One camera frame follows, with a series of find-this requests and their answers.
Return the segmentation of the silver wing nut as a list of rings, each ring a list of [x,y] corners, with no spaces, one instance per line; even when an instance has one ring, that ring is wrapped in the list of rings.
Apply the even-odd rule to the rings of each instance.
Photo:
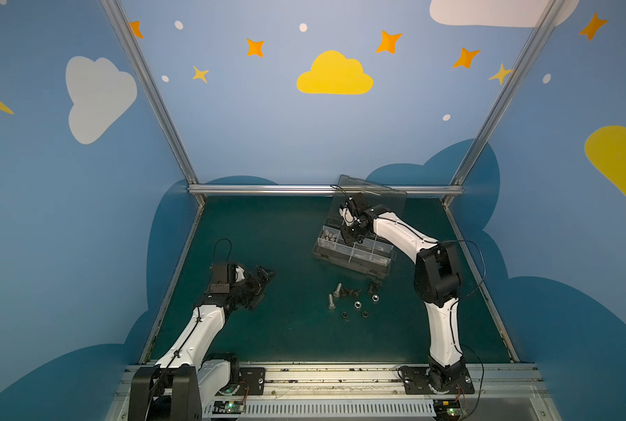
[[[332,242],[332,243],[336,243],[338,241],[339,238],[339,232],[335,231],[335,230],[328,230],[328,229],[323,229],[323,233],[321,235],[321,239],[328,241],[328,242]]]

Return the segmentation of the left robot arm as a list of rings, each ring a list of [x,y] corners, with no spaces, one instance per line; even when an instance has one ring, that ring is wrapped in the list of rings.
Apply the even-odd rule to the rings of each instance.
[[[209,357],[208,351],[232,312],[254,310],[274,277],[274,270],[262,266],[254,273],[235,262],[212,266],[204,294],[178,339],[153,366],[134,375],[127,419],[201,420],[209,408],[221,414],[243,412],[258,385],[242,377],[235,354]]]

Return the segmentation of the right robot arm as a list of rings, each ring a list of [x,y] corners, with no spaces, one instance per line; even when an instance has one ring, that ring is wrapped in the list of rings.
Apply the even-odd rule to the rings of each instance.
[[[424,302],[431,335],[427,382],[437,393],[474,392],[461,350],[458,309],[462,276],[459,254],[451,241],[420,233],[384,205],[369,205],[360,193],[339,207],[341,234],[347,244],[376,235],[388,240],[414,263],[414,289]]]

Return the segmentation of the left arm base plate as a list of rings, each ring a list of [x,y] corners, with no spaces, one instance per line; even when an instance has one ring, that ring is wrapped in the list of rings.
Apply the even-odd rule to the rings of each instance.
[[[222,396],[262,396],[266,386],[265,368],[241,368],[219,391]]]

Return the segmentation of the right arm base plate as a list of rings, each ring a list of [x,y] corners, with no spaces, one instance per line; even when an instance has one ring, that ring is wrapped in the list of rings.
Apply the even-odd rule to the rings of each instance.
[[[417,366],[400,366],[398,378],[407,395],[458,395],[474,394],[475,387],[467,372],[451,379],[436,369]]]

